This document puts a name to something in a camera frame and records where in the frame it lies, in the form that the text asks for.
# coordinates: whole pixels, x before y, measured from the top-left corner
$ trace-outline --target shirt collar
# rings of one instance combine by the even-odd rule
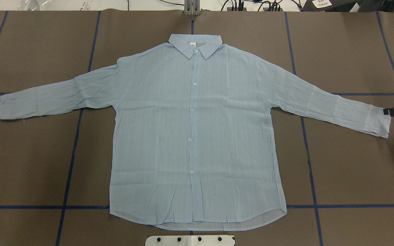
[[[171,34],[168,42],[188,59],[194,54],[196,48],[189,44],[189,42],[204,43],[204,45],[198,47],[198,49],[205,60],[212,56],[212,54],[223,44],[220,36],[193,34]]]

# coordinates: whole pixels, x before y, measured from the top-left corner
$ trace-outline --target brown table surface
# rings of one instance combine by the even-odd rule
[[[345,98],[394,106],[394,14],[0,12],[0,95],[64,81],[167,42],[221,35]],[[229,234],[236,245],[394,245],[388,139],[272,111],[288,214],[245,232],[174,232],[108,213],[114,109],[0,120],[0,245],[144,245]]]

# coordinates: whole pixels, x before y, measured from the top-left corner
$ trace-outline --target black cable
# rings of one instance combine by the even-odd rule
[[[300,11],[302,11],[302,5],[300,5],[300,0],[299,0],[299,3],[297,3],[296,1],[294,1],[294,0],[291,0],[292,2],[294,2],[296,5],[297,5],[297,7],[300,9]]]
[[[220,11],[223,11],[223,8],[224,8],[224,6],[226,5],[226,3],[228,2],[229,0],[226,0],[225,1],[225,3],[223,4],[223,6],[222,6],[222,9],[220,10]]]
[[[161,2],[164,2],[164,3],[169,3],[169,4],[172,4],[172,5],[182,5],[182,6],[185,6],[184,4],[181,4],[181,3],[170,3],[170,2],[167,2],[167,1],[164,1],[164,0],[158,0],[158,1],[161,1]]]
[[[275,0],[273,2],[273,4],[272,4],[272,10],[271,11],[280,11],[280,2],[282,2],[282,1],[283,0],[280,0],[279,2],[276,2],[276,0]]]
[[[262,5],[263,5],[264,3],[268,3],[268,8],[269,8],[269,9],[271,8],[272,3],[270,3],[270,1],[264,1],[264,2],[262,2],[261,5],[259,6],[258,11],[261,9],[261,7],[262,7]]]

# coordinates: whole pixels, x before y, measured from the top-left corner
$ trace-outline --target light blue shirt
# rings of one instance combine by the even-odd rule
[[[0,119],[108,106],[110,213],[169,230],[248,230],[287,213],[272,107],[385,138],[391,119],[220,36],[178,34],[116,65],[3,95]]]

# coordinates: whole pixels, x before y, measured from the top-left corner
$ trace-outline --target white label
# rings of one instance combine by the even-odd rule
[[[313,3],[314,6],[316,6],[316,8],[318,9],[332,5],[332,3],[329,0],[314,0]]]
[[[91,8],[92,0],[83,1],[80,10],[89,10]]]

